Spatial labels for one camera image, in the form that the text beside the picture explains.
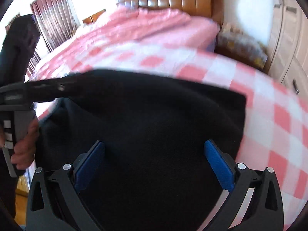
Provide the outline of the person's left hand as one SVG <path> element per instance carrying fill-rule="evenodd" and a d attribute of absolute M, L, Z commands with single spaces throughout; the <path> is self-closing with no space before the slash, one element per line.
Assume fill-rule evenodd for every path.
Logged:
<path fill-rule="evenodd" d="M 12 164 L 17 169 L 26 170 L 34 161 L 35 142 L 39 137 L 39 120 L 35 116 L 29 125 L 27 135 L 21 139 L 14 147 L 14 153 L 11 157 Z"/>

